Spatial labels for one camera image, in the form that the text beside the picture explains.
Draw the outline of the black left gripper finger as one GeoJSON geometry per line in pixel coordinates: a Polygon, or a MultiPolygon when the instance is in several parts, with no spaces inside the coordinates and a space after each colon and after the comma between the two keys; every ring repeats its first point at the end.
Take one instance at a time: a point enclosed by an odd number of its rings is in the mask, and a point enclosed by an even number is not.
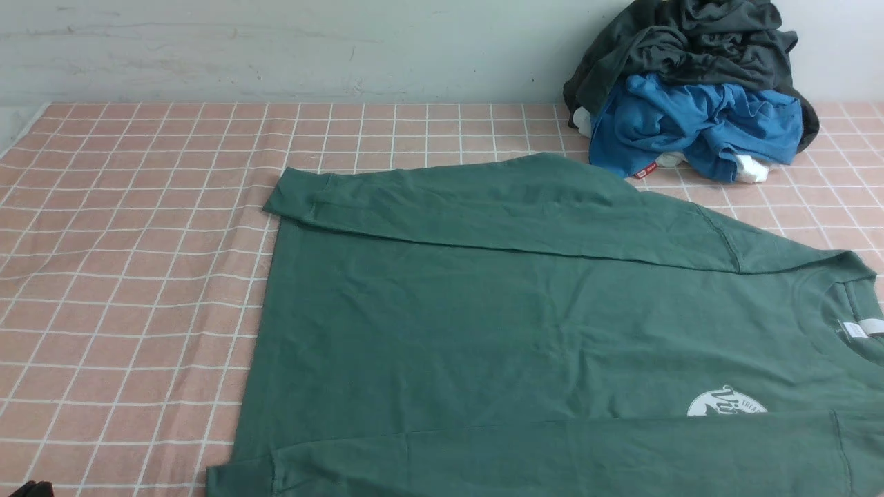
{"type": "Polygon", "coordinates": [[[28,481],[17,490],[12,497],[54,497],[53,485],[48,481],[28,481]]]}

